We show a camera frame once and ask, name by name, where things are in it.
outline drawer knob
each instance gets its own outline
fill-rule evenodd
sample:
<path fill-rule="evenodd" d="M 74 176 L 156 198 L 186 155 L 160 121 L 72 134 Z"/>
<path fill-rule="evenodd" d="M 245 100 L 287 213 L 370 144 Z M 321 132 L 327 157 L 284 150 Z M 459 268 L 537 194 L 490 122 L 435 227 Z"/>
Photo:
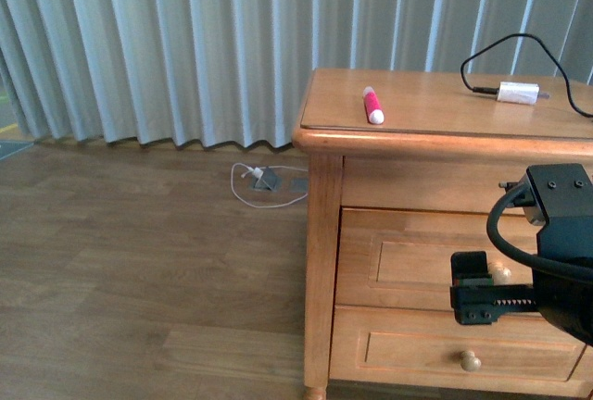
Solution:
<path fill-rule="evenodd" d="M 466 372 L 476 372 L 482 367 L 482 362 L 473 351 L 461 353 L 461 368 Z"/>
<path fill-rule="evenodd" d="M 505 268 L 504 264 L 499 261 L 488 263 L 488 273 L 492 275 L 492 280 L 496 285 L 509 284 L 511 282 L 511 270 Z"/>

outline wooden nightstand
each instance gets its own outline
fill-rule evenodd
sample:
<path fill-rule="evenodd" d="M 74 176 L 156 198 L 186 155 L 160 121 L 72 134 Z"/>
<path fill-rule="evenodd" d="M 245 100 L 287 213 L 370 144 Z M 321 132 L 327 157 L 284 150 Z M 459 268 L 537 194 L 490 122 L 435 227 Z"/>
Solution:
<path fill-rule="evenodd" d="M 470 76 L 484 86 L 508 79 Z M 293 135 L 309 154 L 308 400 L 324 399 L 329 379 L 582 397 L 593 389 L 591 349 L 538 314 L 468 327 L 449 307 L 455 251 L 486 250 L 501 279 L 531 281 L 486 237 L 499 181 L 519 180 L 531 164 L 593 170 L 593 121 L 569 107 L 562 79 L 513 79 L 551 98 L 500 103 L 452 73 L 314 71 Z M 368 85 L 381 126 L 366 120 Z M 572 85 L 592 111 L 593 88 Z M 501 231 L 536 251 L 537 228 L 522 212 L 505 215 Z M 479 370 L 462 368 L 465 351 Z M 475 369 L 470 360 L 465 369 Z"/>

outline drawer panel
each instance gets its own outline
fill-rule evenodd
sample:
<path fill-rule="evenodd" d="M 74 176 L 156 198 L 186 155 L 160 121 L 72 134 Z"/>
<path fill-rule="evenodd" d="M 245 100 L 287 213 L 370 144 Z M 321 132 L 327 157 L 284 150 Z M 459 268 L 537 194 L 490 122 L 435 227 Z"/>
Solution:
<path fill-rule="evenodd" d="M 499 226 L 512 244 L 536 252 L 538 228 L 526 219 L 503 217 Z M 489 242 L 484 215 L 344 209 L 339 247 L 341 305 L 450 310 L 450 257 L 458 251 L 486 250 L 498 283 L 532 281 L 531 269 Z"/>
<path fill-rule="evenodd" d="M 574 159 L 559 157 L 554 162 Z M 532 164 L 541 162 L 536 158 L 485 163 L 459 158 L 447 162 L 347 156 L 342 205 L 488 213 L 502 196 L 498 183 L 520 180 Z M 583 165 L 593 170 L 593 164 Z M 521 209 L 510 212 L 523 213 Z"/>
<path fill-rule="evenodd" d="M 464 351 L 481 360 L 479 370 L 461 368 Z M 543 319 L 506 317 L 472 327 L 443 312 L 337 306 L 330 377 L 585 395 L 590 383 L 567 382 L 583 351 Z"/>

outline white cap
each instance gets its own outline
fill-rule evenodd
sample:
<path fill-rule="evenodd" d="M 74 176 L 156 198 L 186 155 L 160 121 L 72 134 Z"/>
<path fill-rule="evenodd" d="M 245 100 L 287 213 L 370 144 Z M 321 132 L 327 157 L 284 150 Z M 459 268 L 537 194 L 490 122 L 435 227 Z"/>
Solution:
<path fill-rule="evenodd" d="M 381 110 L 373 110 L 372 113 L 369 115 L 369 122 L 371 124 L 383 124 L 385 120 L 385 115 Z"/>
<path fill-rule="evenodd" d="M 362 97 L 366 96 L 369 93 L 374 93 L 374 89 L 372 87 L 367 87 L 362 91 Z"/>

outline white cable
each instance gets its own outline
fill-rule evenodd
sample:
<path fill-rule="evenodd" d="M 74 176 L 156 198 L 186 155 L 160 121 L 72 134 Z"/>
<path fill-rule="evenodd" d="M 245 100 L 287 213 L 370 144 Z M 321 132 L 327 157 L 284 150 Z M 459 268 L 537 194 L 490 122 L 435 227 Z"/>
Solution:
<path fill-rule="evenodd" d="M 289 201 L 289 202 L 283 203 L 283 204 L 276 204 L 276 205 L 273 205 L 273 206 L 258 206 L 258 205 L 255 205 L 253 203 L 250 203 L 249 201 L 247 201 L 247 200 L 243 199 L 241 196 L 239 196 L 237 194 L 237 192 L 235 191 L 235 189 L 234 189 L 234 170 L 238 166 L 245 167 L 247 169 L 247 171 L 241 175 L 241 178 L 244 178 L 245 176 L 251 174 L 251 175 L 254 175 L 254 176 L 256 176 L 257 178 L 260 179 L 261 178 L 261 175 L 263 174 L 263 172 L 262 172 L 261 168 L 259 168 L 259 167 L 249 167 L 247 164 L 243 164 L 242 162 L 237 162 L 237 163 L 233 164 L 233 166 L 231 167 L 231 190 L 233 191 L 234 196 L 239 201 L 241 201 L 242 203 L 244 203 L 244 204 L 246 204 L 246 205 L 248 205 L 250 207 L 253 207 L 253 208 L 281 208 L 281 207 L 286 207 L 286 206 L 290 206 L 290 205 L 292 205 L 294 203 L 297 203 L 298 201 L 301 201 L 301 200 L 305 199 L 309 195 L 309 192 L 307 192 L 307 193 L 303 194 L 302 196 L 299 196 L 298 198 L 293 199 L 292 201 Z M 308 171 L 307 169 L 300 169 L 298 167 L 288 167 L 288 166 L 268 166 L 268 169 L 289 169 L 289 170 L 296 170 L 296 171 Z"/>

